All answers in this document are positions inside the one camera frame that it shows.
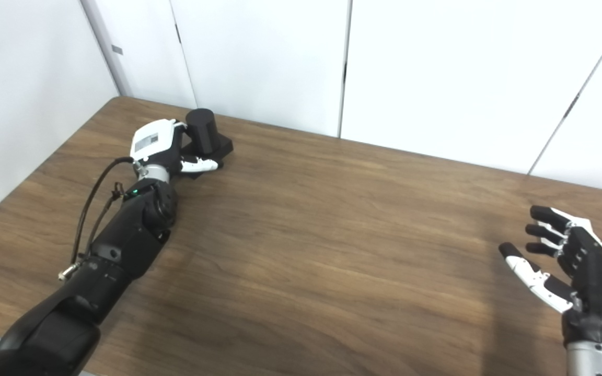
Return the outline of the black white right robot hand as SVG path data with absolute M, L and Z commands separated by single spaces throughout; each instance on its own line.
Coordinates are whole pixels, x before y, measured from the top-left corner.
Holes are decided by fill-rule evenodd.
M 530 254 L 555 259 L 570 283 L 544 272 L 512 243 L 499 253 L 520 281 L 542 302 L 561 314 L 564 345 L 587 341 L 602 345 L 602 240 L 585 217 L 533 205 L 528 235 L 538 238 L 525 246 Z

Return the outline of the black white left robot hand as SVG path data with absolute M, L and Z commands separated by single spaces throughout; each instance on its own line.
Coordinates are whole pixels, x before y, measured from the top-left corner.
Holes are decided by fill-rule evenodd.
M 160 119 L 139 128 L 132 138 L 130 157 L 138 179 L 169 183 L 178 174 L 198 174 L 222 169 L 219 159 L 182 154 L 187 124 Z

